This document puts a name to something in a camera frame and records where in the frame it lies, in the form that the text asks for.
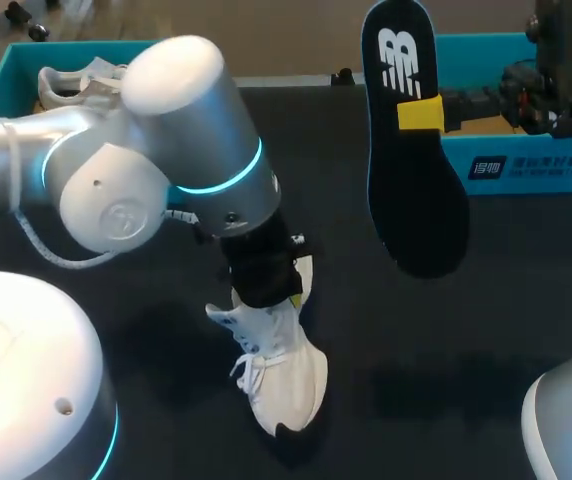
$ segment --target white sneaker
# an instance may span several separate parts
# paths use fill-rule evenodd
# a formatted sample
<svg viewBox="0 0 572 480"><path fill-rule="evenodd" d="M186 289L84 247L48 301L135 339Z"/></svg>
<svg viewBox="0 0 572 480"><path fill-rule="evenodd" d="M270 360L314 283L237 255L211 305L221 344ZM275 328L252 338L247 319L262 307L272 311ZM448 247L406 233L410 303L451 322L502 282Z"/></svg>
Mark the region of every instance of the white sneaker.
<svg viewBox="0 0 572 480"><path fill-rule="evenodd" d="M69 105L111 110L119 104L121 80L126 68L99 57L77 72L58 72L44 67L37 77L39 101L44 110Z"/></svg>
<svg viewBox="0 0 572 480"><path fill-rule="evenodd" d="M326 392L328 360L306 337L299 324L301 306L312 286L312 256L297 261L303 294L270 308L245 305L233 290L233 310L206 305L206 314L223 325L244 354L231 372L244 366L237 386L248 395L257 422L275 436L282 424L303 430L319 411Z"/></svg>

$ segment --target insole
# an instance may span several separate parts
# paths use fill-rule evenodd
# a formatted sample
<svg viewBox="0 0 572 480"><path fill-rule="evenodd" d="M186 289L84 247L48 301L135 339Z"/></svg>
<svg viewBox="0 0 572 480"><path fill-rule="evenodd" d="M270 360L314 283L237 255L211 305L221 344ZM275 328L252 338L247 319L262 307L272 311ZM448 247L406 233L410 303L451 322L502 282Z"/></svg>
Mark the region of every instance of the insole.
<svg viewBox="0 0 572 480"><path fill-rule="evenodd" d="M439 130L400 131L397 117L399 103L438 95L435 37L426 10L413 0L375 5L364 22L362 58L375 228L409 275L447 275L468 246L468 198L442 150Z"/></svg>

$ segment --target teal box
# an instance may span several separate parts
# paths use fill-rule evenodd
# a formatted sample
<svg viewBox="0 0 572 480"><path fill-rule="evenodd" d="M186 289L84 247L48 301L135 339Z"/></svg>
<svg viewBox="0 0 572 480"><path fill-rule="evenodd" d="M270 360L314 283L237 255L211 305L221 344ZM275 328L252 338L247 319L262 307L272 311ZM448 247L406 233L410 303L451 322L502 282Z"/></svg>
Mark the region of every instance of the teal box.
<svg viewBox="0 0 572 480"><path fill-rule="evenodd" d="M96 56L126 64L152 44L119 41L11 45L0 64L0 117L19 117L32 111L37 100L37 73L44 66L74 71ZM506 65L533 59L535 53L534 45L522 33L438 35L440 85L494 87ZM572 192L572 138L459 136L444 137L442 143L470 195Z"/></svg>

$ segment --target black mat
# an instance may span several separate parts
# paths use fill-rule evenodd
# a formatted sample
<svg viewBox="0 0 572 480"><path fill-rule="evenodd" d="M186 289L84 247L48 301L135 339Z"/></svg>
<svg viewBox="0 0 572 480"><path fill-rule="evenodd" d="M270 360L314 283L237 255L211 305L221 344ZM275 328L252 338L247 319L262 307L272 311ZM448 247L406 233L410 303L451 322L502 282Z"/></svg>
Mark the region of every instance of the black mat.
<svg viewBox="0 0 572 480"><path fill-rule="evenodd" d="M124 422L121 478L534 478L519 413L530 383L572 356L572 196L473 199L461 269L412 280L369 219L363 90L245 98L287 216L325 250L303 319L329 354L332 423L306 465L263 447L226 380L235 344L203 313L227 300L216 248L169 224L112 264L69 272L0 219L0 269L62 288L99 331ZM59 253L81 254L52 213L32 218Z"/></svg>

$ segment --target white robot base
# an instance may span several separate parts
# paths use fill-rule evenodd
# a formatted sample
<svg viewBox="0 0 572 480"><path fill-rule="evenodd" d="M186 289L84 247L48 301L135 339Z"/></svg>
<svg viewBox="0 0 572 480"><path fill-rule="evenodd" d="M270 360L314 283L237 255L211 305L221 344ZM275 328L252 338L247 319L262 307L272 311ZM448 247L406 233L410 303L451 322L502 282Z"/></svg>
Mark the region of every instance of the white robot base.
<svg viewBox="0 0 572 480"><path fill-rule="evenodd" d="M0 480L102 480L119 414L95 329L65 293L0 272Z"/></svg>

